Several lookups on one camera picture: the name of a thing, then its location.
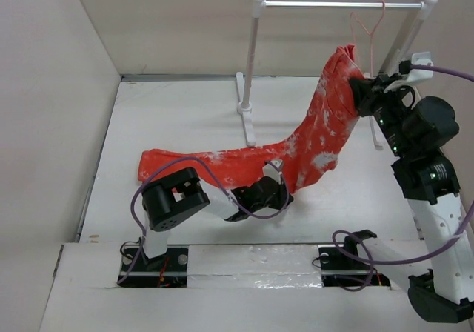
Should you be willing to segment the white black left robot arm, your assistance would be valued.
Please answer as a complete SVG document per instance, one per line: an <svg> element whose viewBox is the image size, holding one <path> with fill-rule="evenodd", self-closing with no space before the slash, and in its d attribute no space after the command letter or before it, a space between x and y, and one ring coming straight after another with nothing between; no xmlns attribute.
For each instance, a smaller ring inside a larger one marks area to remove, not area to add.
<svg viewBox="0 0 474 332"><path fill-rule="evenodd" d="M168 231L200 211L240 222L249 217L271 219L293 202L281 171L269 165L258 181L229 191L212 186L199 178L195 168L186 167L147 184L141 197L147 228L139 261L149 270L164 264Z"/></svg>

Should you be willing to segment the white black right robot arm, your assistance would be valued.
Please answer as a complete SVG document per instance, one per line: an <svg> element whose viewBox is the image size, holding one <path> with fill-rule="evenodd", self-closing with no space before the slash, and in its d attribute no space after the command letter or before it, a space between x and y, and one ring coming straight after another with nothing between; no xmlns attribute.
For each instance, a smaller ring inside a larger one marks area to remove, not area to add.
<svg viewBox="0 0 474 332"><path fill-rule="evenodd" d="M421 226L432 267L401 280L410 304L425 321L459 323L473 317L473 251L461 214L460 184L441 147L459 132L455 111L427 96L406 106L414 89L398 76L349 80L359 116L372 116L394 156L395 179Z"/></svg>

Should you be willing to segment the red white tie-dye trousers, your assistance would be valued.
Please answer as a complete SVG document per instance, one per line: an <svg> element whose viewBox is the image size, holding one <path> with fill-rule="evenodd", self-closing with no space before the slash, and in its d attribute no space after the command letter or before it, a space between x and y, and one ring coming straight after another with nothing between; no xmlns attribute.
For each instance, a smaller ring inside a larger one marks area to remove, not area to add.
<svg viewBox="0 0 474 332"><path fill-rule="evenodd" d="M351 78L362 79L355 62L355 45L340 46L329 57L316 85L306 116L281 142L214 152L187 154L186 161L164 171L195 167L199 177L226 189L250 186L263 174L265 162L283 161L291 193L315 184L338 164L338 155L358 121L350 88Z"/></svg>

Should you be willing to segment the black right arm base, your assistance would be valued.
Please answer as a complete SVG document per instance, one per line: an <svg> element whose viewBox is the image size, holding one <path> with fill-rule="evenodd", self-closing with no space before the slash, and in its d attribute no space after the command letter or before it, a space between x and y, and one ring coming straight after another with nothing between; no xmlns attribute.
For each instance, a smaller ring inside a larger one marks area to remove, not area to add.
<svg viewBox="0 0 474 332"><path fill-rule="evenodd" d="M369 230L356 231L354 234L364 240L376 238L376 235ZM359 246L352 238L344 238L343 243L338 243L340 248L349 253L357 255ZM335 245L321 245L318 247L318 256L312 260L312 266L321 271L322 285L325 288L338 287L346 291L359 291L370 275L370 267L362 262L358 262L341 254ZM366 285L367 287L391 287L390 280L377 270Z"/></svg>

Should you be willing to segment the pink wire hanger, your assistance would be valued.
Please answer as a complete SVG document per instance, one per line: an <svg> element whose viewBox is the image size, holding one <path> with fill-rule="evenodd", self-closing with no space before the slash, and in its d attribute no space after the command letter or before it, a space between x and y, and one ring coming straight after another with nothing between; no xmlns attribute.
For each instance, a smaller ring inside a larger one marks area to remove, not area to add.
<svg viewBox="0 0 474 332"><path fill-rule="evenodd" d="M371 77L373 77L375 75L374 60L373 60L373 58L374 58L374 56L373 56L373 43L374 43L373 39L374 39L375 33L376 33L380 23L382 22L382 20L384 18L385 11L386 11L386 2L384 0L381 0L381 4L382 4L381 15L380 15L378 21L373 26L372 30L369 30L365 26L365 24L359 19L359 17L357 16L357 14L354 11L351 12L350 16L349 16L350 32L351 32L351 36L352 36L352 39L353 39L353 44L355 46L355 50L354 50L355 63L359 67L362 66L362 62L361 62L361 57L360 57L359 52L358 52L356 32L354 30L353 21L355 21L356 24L358 24L361 27L361 29L366 33L366 35L369 37L369 59L370 59L369 75Z"/></svg>

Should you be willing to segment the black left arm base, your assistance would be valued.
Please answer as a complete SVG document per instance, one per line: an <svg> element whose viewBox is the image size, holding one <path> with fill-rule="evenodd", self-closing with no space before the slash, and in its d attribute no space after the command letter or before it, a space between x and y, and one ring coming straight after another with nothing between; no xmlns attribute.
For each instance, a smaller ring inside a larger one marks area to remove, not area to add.
<svg viewBox="0 0 474 332"><path fill-rule="evenodd" d="M186 288L189 248L172 246L164 255L147 258L140 241L119 248L121 267L117 285L122 288Z"/></svg>

